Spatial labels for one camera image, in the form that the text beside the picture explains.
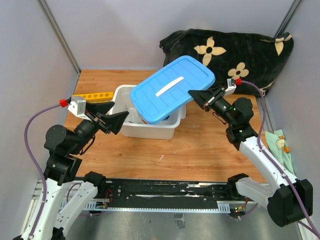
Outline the yellow test tube rack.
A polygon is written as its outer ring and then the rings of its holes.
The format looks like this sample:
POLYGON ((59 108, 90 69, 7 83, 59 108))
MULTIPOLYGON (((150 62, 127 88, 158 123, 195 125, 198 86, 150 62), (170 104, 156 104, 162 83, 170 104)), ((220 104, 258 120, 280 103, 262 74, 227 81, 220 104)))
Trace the yellow test tube rack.
POLYGON ((105 103, 110 102, 113 99, 114 92, 93 92, 93 93, 82 93, 74 94, 74 97, 81 97, 89 103, 105 103))

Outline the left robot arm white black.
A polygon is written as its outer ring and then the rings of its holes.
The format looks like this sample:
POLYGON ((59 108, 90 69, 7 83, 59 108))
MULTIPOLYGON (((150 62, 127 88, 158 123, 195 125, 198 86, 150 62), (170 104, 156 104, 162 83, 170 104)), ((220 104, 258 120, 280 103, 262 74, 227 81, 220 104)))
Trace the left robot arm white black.
POLYGON ((113 101, 87 103, 81 97, 70 97, 40 110, 28 120, 24 129, 24 143, 40 174, 42 190, 29 225, 16 239, 64 240, 86 204, 92 198, 101 198, 107 193, 106 177, 91 171, 84 176, 78 192, 64 208, 60 208, 82 163, 79 157, 93 145, 96 133, 101 131, 116 135, 128 117, 128 111, 108 114, 114 105, 113 101), (28 130, 32 121, 40 114, 59 107, 68 108, 69 112, 82 121, 74 130, 60 124, 47 130, 44 148, 49 151, 49 158, 45 169, 41 169, 30 149, 28 130))

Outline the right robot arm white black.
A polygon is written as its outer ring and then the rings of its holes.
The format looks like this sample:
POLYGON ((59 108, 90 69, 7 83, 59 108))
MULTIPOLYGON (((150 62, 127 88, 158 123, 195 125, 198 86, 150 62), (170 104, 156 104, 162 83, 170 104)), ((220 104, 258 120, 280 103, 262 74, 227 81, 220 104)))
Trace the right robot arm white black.
POLYGON ((251 100, 240 97, 230 104, 224 98, 224 88, 189 90, 193 100, 206 112, 221 117, 228 125, 228 141, 244 154, 259 170, 267 185, 254 181, 245 173, 229 177, 226 193, 232 200, 247 197, 264 207, 273 222, 284 227, 313 214, 313 186, 286 170, 261 142, 250 125, 253 117, 251 100))

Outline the white plastic bin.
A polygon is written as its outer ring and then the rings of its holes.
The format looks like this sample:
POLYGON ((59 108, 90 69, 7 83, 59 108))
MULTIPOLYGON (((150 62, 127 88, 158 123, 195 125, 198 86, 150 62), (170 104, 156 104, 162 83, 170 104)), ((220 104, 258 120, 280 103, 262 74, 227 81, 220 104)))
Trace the white plastic bin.
POLYGON ((180 125, 181 120, 186 117, 186 106, 183 105, 158 124, 146 124, 130 98, 130 92, 134 87, 134 85, 130 84, 120 85, 116 88, 112 98, 115 105, 109 111, 109 114, 129 112, 120 133, 125 137, 133 138, 172 139, 175 129, 180 125))

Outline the blue plastic tray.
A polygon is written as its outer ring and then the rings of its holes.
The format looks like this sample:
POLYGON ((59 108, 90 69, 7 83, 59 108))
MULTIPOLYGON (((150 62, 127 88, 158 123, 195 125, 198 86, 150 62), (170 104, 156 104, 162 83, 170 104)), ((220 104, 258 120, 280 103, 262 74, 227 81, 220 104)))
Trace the blue plastic tray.
POLYGON ((183 55, 135 86, 130 99, 142 119, 155 125, 193 100, 188 91, 207 90, 215 81, 209 68, 183 55))

